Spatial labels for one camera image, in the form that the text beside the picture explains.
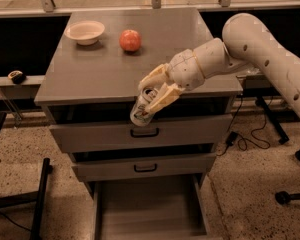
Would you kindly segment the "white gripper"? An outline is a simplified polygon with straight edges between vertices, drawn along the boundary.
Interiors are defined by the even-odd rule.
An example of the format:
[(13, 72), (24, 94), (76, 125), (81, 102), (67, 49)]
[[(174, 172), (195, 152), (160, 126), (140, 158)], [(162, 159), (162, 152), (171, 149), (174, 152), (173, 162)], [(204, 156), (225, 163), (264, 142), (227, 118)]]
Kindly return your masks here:
[[(169, 79), (174, 84), (168, 85)], [(187, 49), (176, 54), (168, 64), (161, 64), (152, 70), (139, 82), (138, 90), (159, 90), (145, 108), (148, 114), (155, 114), (175, 102), (184, 90), (191, 91), (204, 82), (205, 77), (194, 52)]]

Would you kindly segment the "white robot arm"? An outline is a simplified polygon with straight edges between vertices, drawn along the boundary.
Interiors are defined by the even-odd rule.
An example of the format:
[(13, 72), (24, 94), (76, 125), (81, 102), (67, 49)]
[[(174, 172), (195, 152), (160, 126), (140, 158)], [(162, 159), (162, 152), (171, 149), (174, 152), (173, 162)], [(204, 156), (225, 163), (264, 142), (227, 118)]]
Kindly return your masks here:
[(258, 18), (239, 13), (227, 20), (222, 37), (176, 54), (144, 77), (141, 90), (157, 87), (144, 112), (153, 115), (185, 91), (217, 75), (251, 64), (259, 69), (300, 118), (300, 58), (284, 48)]

